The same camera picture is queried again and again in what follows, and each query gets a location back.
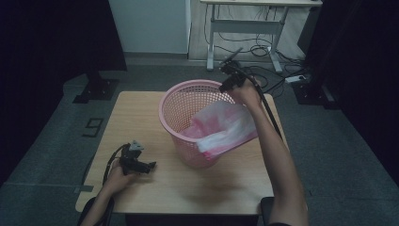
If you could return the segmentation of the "white desk frame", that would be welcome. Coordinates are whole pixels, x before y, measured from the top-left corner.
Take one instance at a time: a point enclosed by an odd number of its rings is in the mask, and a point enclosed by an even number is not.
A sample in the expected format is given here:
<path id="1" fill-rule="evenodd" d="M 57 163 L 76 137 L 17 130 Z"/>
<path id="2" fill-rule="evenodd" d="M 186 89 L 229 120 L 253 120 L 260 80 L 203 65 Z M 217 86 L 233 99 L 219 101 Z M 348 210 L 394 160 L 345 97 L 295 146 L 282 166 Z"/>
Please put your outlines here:
<path id="1" fill-rule="evenodd" d="M 271 35 L 273 41 L 268 48 L 269 57 L 276 73 L 282 73 L 280 66 L 277 47 L 282 34 L 285 20 L 290 8 L 320 8 L 323 4 L 321 0 L 200 0 L 202 4 L 212 7 L 210 28 L 209 28 L 209 44 L 207 50 L 206 69 L 212 71 L 214 69 L 214 34 L 217 33 L 237 33 L 237 34 L 265 34 Z M 282 8 L 282 15 L 278 21 L 239 21 L 217 19 L 215 17 L 215 9 L 217 6 L 268 6 Z"/>

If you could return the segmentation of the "black stand base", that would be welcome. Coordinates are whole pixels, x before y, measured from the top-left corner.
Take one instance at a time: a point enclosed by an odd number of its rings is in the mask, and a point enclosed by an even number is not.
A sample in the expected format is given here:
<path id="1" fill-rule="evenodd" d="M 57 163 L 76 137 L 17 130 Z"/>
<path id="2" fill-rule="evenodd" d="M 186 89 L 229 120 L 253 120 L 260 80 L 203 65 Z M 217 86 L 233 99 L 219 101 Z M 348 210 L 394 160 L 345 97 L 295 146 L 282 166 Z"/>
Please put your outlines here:
<path id="1" fill-rule="evenodd" d="M 98 71 L 87 73 L 87 79 L 84 90 L 75 96 L 74 104 L 87 104 L 90 100 L 110 101 L 119 84 L 118 79 L 103 79 Z"/>
<path id="2" fill-rule="evenodd" d="M 300 105 L 321 105 L 325 109 L 338 110 L 339 104 L 323 84 L 294 82 L 291 84 Z"/>

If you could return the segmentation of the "pink plastic mesh basket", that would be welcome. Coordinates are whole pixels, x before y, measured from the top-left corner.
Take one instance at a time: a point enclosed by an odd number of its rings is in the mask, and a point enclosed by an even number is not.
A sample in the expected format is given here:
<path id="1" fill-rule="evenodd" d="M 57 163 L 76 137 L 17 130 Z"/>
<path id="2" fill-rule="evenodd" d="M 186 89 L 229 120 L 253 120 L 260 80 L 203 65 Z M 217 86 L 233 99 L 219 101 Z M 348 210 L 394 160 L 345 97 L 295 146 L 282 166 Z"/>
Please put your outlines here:
<path id="1" fill-rule="evenodd" d="M 185 81 L 170 88 L 159 104 L 159 120 L 170 133 L 178 155 L 190 167 L 209 168 L 220 157 L 208 160 L 200 153 L 194 138 L 182 135 L 192 117 L 207 105 L 216 101 L 237 104 L 228 93 L 221 93 L 219 87 L 212 80 Z"/>

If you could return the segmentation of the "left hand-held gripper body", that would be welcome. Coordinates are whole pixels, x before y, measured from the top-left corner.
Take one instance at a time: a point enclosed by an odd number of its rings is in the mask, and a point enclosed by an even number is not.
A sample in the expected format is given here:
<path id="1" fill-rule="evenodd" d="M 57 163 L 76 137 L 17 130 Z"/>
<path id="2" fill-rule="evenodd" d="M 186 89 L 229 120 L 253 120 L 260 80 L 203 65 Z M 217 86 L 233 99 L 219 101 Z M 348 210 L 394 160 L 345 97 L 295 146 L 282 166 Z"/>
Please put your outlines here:
<path id="1" fill-rule="evenodd" d="M 145 169 L 144 165 L 138 161 L 138 157 L 144 150 L 143 146 L 133 140 L 126 144 L 121 151 L 120 165 L 125 175 L 135 172 L 135 170 Z"/>

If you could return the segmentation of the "pink and white plastic bag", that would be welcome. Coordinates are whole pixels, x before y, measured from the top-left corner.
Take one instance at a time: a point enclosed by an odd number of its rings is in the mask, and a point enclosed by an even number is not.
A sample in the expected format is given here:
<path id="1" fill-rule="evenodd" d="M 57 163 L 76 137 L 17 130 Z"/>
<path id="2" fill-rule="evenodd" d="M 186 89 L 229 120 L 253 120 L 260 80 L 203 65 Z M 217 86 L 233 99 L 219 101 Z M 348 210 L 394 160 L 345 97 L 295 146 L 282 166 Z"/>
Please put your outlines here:
<path id="1" fill-rule="evenodd" d="M 216 101 L 196 113 L 182 135 L 194 138 L 199 152 L 208 160 L 258 136 L 247 108 L 226 101 Z"/>

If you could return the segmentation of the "white power strip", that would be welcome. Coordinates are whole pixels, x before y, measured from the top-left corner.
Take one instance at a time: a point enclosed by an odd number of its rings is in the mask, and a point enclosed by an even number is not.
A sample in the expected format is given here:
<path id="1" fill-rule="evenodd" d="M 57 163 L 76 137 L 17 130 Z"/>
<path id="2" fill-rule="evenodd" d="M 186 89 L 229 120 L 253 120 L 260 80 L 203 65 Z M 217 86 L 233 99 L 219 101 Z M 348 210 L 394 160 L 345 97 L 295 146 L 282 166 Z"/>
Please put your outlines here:
<path id="1" fill-rule="evenodd" d="M 295 75 L 295 76 L 289 76 L 285 78 L 285 83 L 290 84 L 290 83 L 295 83 L 295 82 L 303 82 L 306 80 L 306 77 L 304 75 Z"/>

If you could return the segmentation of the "person's right hand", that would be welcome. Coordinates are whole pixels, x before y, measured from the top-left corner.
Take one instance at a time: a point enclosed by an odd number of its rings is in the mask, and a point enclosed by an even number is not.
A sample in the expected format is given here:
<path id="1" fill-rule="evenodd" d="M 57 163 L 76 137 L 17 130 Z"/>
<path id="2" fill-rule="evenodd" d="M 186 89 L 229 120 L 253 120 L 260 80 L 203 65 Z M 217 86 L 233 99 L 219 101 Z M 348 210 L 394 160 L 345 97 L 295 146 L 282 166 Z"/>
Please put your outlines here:
<path id="1" fill-rule="evenodd" d="M 249 108 L 261 105 L 261 97 L 256 87 L 248 79 L 241 87 L 229 90 L 228 94 L 236 103 L 246 105 Z"/>

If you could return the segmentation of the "person's left hand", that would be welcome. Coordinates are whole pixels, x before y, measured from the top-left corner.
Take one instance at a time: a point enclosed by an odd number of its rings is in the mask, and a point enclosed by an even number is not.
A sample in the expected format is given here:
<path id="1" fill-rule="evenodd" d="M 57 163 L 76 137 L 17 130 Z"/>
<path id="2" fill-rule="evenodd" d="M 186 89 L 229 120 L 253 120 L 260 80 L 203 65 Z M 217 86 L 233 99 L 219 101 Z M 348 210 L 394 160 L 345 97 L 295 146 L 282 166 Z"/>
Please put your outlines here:
<path id="1" fill-rule="evenodd" d="M 102 192 L 106 195 L 112 196 L 131 184 L 135 178 L 136 174 L 134 173 L 125 175 L 120 162 L 115 160 L 112 163 L 111 170 L 103 185 Z"/>

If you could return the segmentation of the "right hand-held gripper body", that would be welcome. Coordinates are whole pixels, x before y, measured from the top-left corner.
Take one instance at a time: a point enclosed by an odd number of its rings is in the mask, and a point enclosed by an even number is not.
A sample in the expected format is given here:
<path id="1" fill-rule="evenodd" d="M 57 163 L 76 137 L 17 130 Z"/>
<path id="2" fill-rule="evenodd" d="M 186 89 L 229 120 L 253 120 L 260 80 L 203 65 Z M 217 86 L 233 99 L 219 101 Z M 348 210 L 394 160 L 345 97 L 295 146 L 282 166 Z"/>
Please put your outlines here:
<path id="1" fill-rule="evenodd" d="M 235 83 L 235 87 L 241 87 L 247 79 L 246 73 L 241 70 L 239 63 L 234 60 L 241 50 L 242 47 L 219 63 L 219 70 L 228 76 L 226 80 L 231 80 Z"/>

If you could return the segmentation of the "grey floor tape strip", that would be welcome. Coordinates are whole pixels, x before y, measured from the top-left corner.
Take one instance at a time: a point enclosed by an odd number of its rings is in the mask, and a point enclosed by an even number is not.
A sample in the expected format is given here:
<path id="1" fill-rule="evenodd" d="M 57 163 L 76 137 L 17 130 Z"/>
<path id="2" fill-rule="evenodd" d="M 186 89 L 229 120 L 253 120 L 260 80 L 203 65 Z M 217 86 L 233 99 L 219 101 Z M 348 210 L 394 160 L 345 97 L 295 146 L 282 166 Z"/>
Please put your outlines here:
<path id="1" fill-rule="evenodd" d="M 78 194 L 80 192 L 92 192 L 94 186 L 86 186 L 86 185 L 81 185 L 81 186 L 76 186 L 73 193 Z"/>

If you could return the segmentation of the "white cabinet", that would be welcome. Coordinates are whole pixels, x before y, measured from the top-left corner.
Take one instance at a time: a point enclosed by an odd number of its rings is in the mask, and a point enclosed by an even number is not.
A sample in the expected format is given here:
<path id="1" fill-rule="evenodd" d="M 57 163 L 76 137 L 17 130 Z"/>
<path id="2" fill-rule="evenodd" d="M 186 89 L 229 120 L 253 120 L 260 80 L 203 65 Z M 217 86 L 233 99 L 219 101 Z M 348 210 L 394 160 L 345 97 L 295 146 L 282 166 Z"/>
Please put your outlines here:
<path id="1" fill-rule="evenodd" d="M 109 0 L 125 53 L 189 52 L 190 0 Z"/>

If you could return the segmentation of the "dark curtain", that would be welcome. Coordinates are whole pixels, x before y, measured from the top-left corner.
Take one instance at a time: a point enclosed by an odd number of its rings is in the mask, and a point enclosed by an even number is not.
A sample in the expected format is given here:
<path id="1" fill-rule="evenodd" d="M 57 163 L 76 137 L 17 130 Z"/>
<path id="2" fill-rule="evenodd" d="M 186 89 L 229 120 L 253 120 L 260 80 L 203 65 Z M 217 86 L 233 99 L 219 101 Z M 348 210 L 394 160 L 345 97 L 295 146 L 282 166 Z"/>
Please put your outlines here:
<path id="1" fill-rule="evenodd" d="M 51 118 L 65 82 L 126 69 L 109 0 L 0 0 L 0 186 Z"/>
<path id="2" fill-rule="evenodd" d="M 306 63 L 399 183 L 399 0 L 322 0 Z"/>

